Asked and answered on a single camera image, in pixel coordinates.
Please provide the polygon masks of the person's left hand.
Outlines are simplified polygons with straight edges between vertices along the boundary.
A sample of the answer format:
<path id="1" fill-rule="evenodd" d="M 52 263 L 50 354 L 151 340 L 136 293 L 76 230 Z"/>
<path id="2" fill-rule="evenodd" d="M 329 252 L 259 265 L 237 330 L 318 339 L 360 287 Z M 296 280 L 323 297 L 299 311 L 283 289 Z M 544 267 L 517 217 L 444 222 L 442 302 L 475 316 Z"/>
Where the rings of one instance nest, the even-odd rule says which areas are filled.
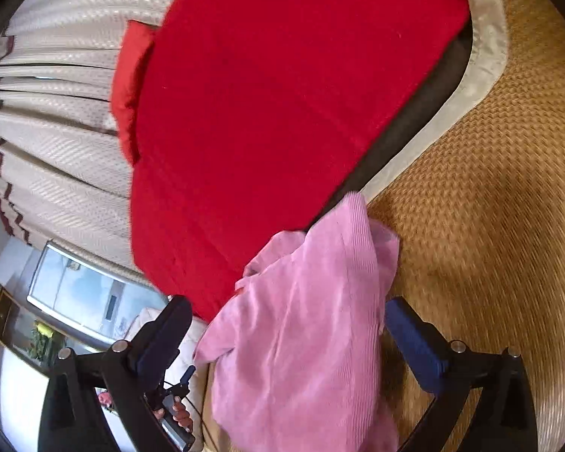
<path id="1" fill-rule="evenodd" d="M 192 422 L 191 415 L 186 410 L 185 405 L 182 404 L 182 399 L 180 399 L 178 396 L 173 396 L 172 399 L 173 401 L 170 409 L 172 419 L 180 428 L 185 429 L 189 433 L 192 433 L 192 427 L 194 426 L 194 423 Z"/>

